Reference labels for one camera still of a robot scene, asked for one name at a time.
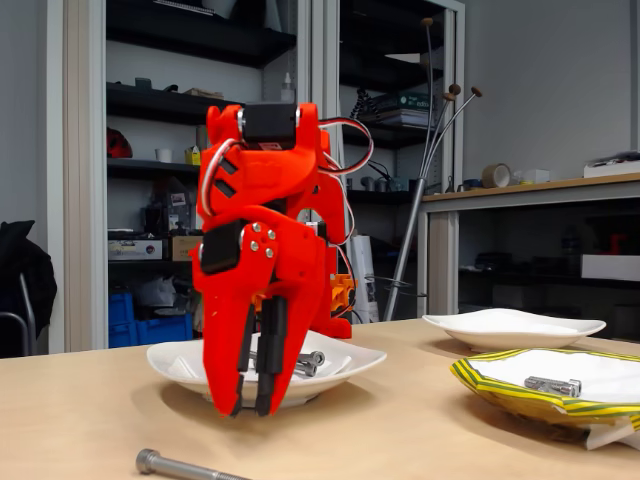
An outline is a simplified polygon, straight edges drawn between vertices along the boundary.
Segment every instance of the paper plate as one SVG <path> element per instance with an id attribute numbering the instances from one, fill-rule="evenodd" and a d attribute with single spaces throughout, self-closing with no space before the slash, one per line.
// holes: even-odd
<path id="1" fill-rule="evenodd" d="M 451 366 L 463 385 L 511 413 L 590 430 L 587 448 L 621 441 L 640 450 L 640 357 L 529 349 L 463 358 Z M 582 382 L 579 398 L 524 387 L 529 376 Z"/>
<path id="2" fill-rule="evenodd" d="M 253 334 L 251 350 L 255 351 L 258 336 Z M 202 394 L 211 401 L 209 386 L 202 364 L 202 340 L 159 343 L 147 350 L 149 365 L 163 377 L 189 390 Z M 319 350 L 325 354 L 325 363 L 318 367 L 315 377 L 294 375 L 282 401 L 282 407 L 302 405 L 319 393 L 329 390 L 353 375 L 362 373 L 387 358 L 385 352 L 356 347 L 316 332 L 308 332 L 302 353 Z M 242 389 L 243 406 L 252 408 L 257 395 L 255 372 L 247 372 Z"/>
<path id="3" fill-rule="evenodd" d="M 461 315 L 424 315 L 476 351 L 513 348 L 562 348 L 607 326 L 601 320 L 573 320 L 492 308 Z"/>

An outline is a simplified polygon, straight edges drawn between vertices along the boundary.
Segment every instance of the table surface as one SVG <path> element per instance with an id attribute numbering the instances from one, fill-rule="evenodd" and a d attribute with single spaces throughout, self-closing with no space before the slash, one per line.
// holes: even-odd
<path id="1" fill-rule="evenodd" d="M 220 418 L 157 375 L 146 347 L 0 361 L 0 477 L 139 478 L 142 448 L 262 480 L 630 478 L 640 452 L 586 451 L 499 411 L 449 372 L 471 352 L 421 320 L 354 327 L 385 362 L 307 405 Z M 640 354 L 598 339 L 580 348 Z"/>
<path id="2" fill-rule="evenodd" d="M 544 190 L 556 190 L 561 188 L 587 187 L 592 185 L 605 185 L 612 183 L 627 183 L 640 181 L 640 173 L 626 173 L 622 175 L 607 175 L 592 178 L 571 178 L 554 182 L 536 183 L 532 185 L 511 185 L 503 188 L 479 188 L 468 192 L 452 192 L 441 195 L 426 195 L 422 197 L 425 202 L 442 202 L 467 197 L 485 197 L 487 195 L 506 195 L 509 193 L 535 192 Z"/>

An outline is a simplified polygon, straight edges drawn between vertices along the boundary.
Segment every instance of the yellow green striped tape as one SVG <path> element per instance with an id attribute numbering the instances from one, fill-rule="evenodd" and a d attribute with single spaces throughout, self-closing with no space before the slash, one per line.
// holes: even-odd
<path id="1" fill-rule="evenodd" d="M 620 417 L 627 416 L 631 420 L 631 424 L 635 431 L 640 430 L 640 403 L 608 403 L 608 402 L 592 402 L 580 398 L 567 397 L 564 395 L 555 395 L 553 393 L 539 392 L 512 383 L 501 382 L 494 378 L 485 377 L 478 370 L 473 368 L 469 360 L 492 362 L 495 360 L 503 360 L 509 357 L 515 357 L 526 350 L 508 350 L 505 352 L 483 353 L 469 358 L 461 358 L 451 365 L 451 372 L 460 380 L 463 385 L 474 391 L 485 391 L 499 393 L 509 397 L 530 398 L 542 400 L 561 407 L 572 417 Z M 618 355 L 614 353 L 603 352 L 587 352 L 579 350 L 559 350 L 554 348 L 536 348 L 533 350 L 547 350 L 551 352 L 559 352 L 565 354 L 586 353 L 588 355 L 596 355 L 600 357 L 617 358 L 631 362 L 640 362 L 640 357 L 632 355 Z"/>

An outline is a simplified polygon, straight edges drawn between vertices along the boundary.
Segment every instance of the desk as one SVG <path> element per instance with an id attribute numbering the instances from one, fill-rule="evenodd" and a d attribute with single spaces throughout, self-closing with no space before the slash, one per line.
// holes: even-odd
<path id="1" fill-rule="evenodd" d="M 460 211 L 638 197 L 638 173 L 425 196 L 418 217 L 418 291 L 428 292 L 431 313 L 457 312 Z M 418 314 L 425 313 L 427 301 L 418 299 Z"/>
<path id="2" fill-rule="evenodd" d="M 449 372 L 470 352 L 421 320 L 356 326 L 352 341 L 389 356 L 268 418 L 220 418 L 159 377 L 146 347 L 0 360 L 0 477 L 140 478 L 145 447 L 261 480 L 615 480 L 637 470 L 630 447 L 554 443 L 476 397 Z M 606 340 L 578 346 L 640 354 Z"/>

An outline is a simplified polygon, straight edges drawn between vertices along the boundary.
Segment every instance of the blue box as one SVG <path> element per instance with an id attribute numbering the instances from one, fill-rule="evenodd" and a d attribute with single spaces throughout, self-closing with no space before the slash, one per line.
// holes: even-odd
<path id="1" fill-rule="evenodd" d="M 109 326 L 109 348 L 133 347 L 138 345 L 138 331 L 135 323 Z"/>
<path id="2" fill-rule="evenodd" d="M 136 326 L 138 327 L 139 345 L 193 339 L 193 326 L 189 313 L 178 317 L 139 320 L 136 322 Z"/>
<path id="3" fill-rule="evenodd" d="M 133 323 L 133 297 L 130 293 L 109 295 L 109 326 Z"/>

